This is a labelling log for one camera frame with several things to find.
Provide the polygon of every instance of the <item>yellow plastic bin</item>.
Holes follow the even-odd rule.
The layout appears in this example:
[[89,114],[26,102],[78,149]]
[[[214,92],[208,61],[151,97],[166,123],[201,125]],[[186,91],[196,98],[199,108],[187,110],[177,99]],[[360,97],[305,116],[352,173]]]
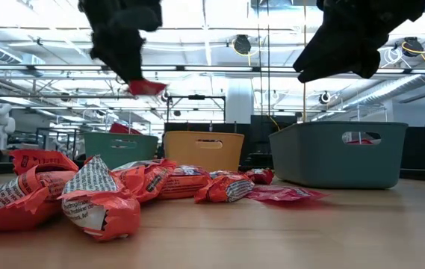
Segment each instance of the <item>yellow plastic bin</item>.
[[167,132],[166,158],[178,164],[200,166],[207,171],[237,171],[243,134],[215,132]]

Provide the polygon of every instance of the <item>ceiling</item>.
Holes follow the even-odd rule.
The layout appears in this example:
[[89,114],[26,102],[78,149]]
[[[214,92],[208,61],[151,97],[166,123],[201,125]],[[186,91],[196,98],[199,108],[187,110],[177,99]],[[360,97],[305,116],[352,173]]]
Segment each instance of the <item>ceiling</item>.
[[[23,54],[35,55],[44,64],[102,64],[91,60],[88,55],[91,30],[85,15],[78,11],[77,6],[78,0],[0,0],[0,46],[18,57]],[[305,19],[303,6],[298,4],[285,10],[274,10],[270,16],[265,12],[257,15],[250,8],[250,0],[163,0],[162,7],[164,26],[155,33],[142,33],[147,39],[143,50],[144,65],[291,67],[303,49],[304,35],[309,41],[321,25],[323,16],[316,7],[308,6]],[[229,46],[237,34],[247,34],[252,51],[258,52],[259,46],[261,51],[250,58],[238,55]],[[403,38],[409,36],[417,37],[425,47],[425,13],[416,22],[405,22],[391,33],[389,42],[380,50],[381,67],[406,68],[424,63],[421,57],[409,58],[390,51],[395,43],[402,43]],[[45,76],[54,78],[65,75],[65,72],[48,71],[46,74]],[[19,72],[0,72],[0,77],[8,78],[10,75],[9,81],[19,85],[21,89],[44,87],[41,94],[124,94],[124,87],[116,81],[114,74],[70,74],[82,76],[83,79],[36,78],[34,82],[33,79],[22,78]],[[215,72],[163,71],[145,72],[145,75],[149,79],[170,84],[168,92],[171,95],[225,95],[232,78]],[[268,101],[264,101],[263,96],[261,98],[261,95],[268,94],[268,90],[274,96],[270,100],[274,108],[301,109],[303,85],[296,78],[269,76],[267,73],[261,75],[262,78],[256,74],[247,77],[255,91],[256,109],[268,106]],[[306,85],[307,108],[320,107],[317,95],[324,91],[344,98],[358,94],[381,81],[382,78],[363,80],[352,77],[324,78],[310,82]],[[144,108],[144,111],[134,111],[134,114],[154,124],[160,125],[165,118],[164,111],[157,110],[154,114],[148,111],[150,108],[166,107],[166,103],[158,98],[96,101],[98,106],[104,107]],[[72,103],[88,105],[86,101],[79,99],[56,102],[55,105],[72,106]],[[210,108],[210,111],[189,111],[181,117],[171,115],[171,119],[223,118],[220,107],[210,100],[183,100],[176,106],[176,109],[181,108]],[[128,118],[127,113],[120,116],[123,120]]]

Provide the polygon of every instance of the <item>table surface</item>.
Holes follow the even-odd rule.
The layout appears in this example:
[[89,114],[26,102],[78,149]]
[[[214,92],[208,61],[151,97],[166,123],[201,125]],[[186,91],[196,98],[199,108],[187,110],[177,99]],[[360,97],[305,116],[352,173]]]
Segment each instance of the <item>table surface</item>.
[[290,206],[151,202],[135,236],[107,243],[59,217],[0,233],[0,268],[425,268],[425,182],[322,192]]

